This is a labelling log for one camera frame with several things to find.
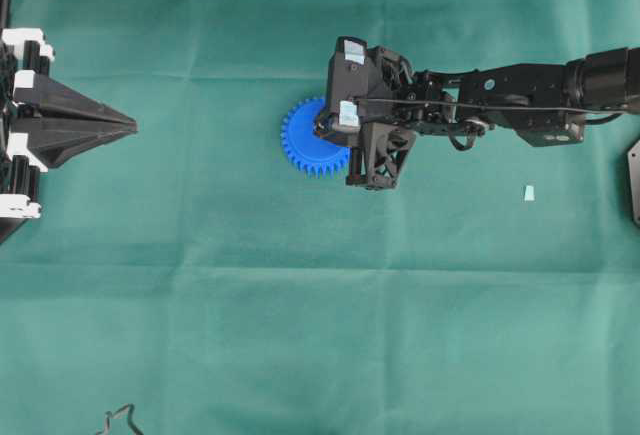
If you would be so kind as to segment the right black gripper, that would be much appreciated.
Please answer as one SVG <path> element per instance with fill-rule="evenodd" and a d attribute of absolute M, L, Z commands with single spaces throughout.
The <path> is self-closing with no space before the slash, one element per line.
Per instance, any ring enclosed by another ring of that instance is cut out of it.
<path fill-rule="evenodd" d="M 365 108 L 370 118 L 382 123 L 367 123 L 361 128 L 357 144 L 350 148 L 346 185 L 394 189 L 416 141 L 414 132 L 445 135 L 455 124 L 455 98 L 449 91 L 460 86 L 460 76 L 414 71 L 408 59 L 382 46 L 368 49 L 367 56 L 373 69 Z M 333 115 L 319 114 L 313 122 L 313 134 L 329 143 L 347 143 L 348 134 L 337 131 L 334 122 Z"/>

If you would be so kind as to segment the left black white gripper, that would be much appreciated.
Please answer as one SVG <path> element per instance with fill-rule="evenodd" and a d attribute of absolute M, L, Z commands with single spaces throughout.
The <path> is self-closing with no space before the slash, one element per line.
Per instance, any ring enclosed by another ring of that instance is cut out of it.
<path fill-rule="evenodd" d="M 3 219 L 38 219 L 43 174 L 138 131 L 134 119 L 50 78 L 53 61 L 42 30 L 1 30 Z M 41 112 L 71 119 L 42 118 Z"/>

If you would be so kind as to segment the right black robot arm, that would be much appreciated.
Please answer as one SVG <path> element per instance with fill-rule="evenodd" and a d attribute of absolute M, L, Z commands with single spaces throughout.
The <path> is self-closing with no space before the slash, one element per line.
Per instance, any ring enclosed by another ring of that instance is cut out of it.
<path fill-rule="evenodd" d="M 346 182 L 396 187 L 417 136 L 458 151 L 496 127 L 533 147 L 578 144 L 586 127 L 639 112 L 639 51 L 620 48 L 565 64 L 415 71 L 403 56 L 342 39 L 329 62 L 317 137 L 350 152 Z"/>

